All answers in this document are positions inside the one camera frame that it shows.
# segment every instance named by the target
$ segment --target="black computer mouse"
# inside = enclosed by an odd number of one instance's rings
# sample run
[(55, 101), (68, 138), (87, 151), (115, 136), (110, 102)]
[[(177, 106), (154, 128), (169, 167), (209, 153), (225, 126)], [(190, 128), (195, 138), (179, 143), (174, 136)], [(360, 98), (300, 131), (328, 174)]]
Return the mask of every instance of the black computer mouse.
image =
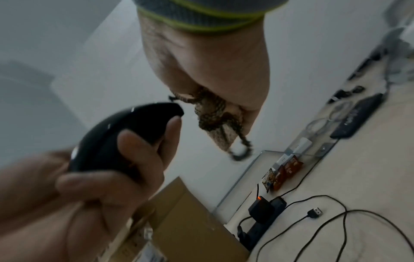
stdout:
[(119, 132), (129, 129), (150, 144), (165, 133), (168, 121), (183, 116), (176, 103), (155, 103), (120, 111), (92, 128), (72, 152), (70, 172), (117, 170), (132, 179), (139, 179), (137, 169), (118, 151)]

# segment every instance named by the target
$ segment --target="cardboard box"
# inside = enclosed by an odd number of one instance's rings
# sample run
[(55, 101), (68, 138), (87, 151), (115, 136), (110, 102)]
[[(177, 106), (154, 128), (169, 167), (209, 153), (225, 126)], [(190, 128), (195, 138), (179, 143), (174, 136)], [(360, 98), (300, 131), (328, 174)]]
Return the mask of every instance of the cardboard box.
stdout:
[(152, 243), (169, 262), (245, 262), (249, 257), (180, 178), (136, 212), (134, 220), (141, 218), (148, 219), (154, 231)]

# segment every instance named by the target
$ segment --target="table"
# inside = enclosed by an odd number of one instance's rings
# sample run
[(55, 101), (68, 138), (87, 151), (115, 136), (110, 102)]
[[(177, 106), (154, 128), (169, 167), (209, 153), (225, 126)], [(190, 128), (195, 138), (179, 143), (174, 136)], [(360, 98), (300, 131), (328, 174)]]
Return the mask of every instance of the table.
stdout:
[[(367, 87), (364, 94), (352, 97), (360, 100), (383, 91), (383, 63), (377, 63), (362, 78), (345, 83), (344, 90), (356, 85)], [(316, 116), (326, 116), (334, 105), (326, 105)], [(329, 134), (314, 142), (312, 149), (329, 141)], [(280, 190), (282, 194), (293, 188), (310, 169), (315, 158), (304, 160), (305, 167)], [(374, 113), (350, 139), (344, 139), (306, 177), (301, 186), (285, 196), (287, 203), (313, 195), (326, 194), (342, 201), (348, 209), (375, 211), (394, 222), (414, 241), (414, 83), (392, 86), (388, 100)], [(268, 200), (275, 194), (264, 195)], [(237, 235), (239, 221), (249, 216), (248, 207), (256, 192), (250, 194), (233, 218), (225, 226)], [(302, 246), (316, 229), (336, 214), (342, 206), (330, 199), (312, 199), (296, 204), (284, 211), (252, 251), (249, 261), (256, 261), (259, 247), (290, 224), (304, 217), (308, 210), (319, 207), (323, 215), (307, 218), (290, 231), (269, 243), (260, 253), (258, 261), (294, 261)], [(243, 223), (244, 231), (254, 223)], [(349, 214), (347, 217), (348, 244), (341, 261), (380, 262), (413, 261), (414, 255), (402, 236), (389, 225), (372, 216)], [(343, 242), (342, 219), (325, 227), (306, 249), (299, 261), (335, 261)]]

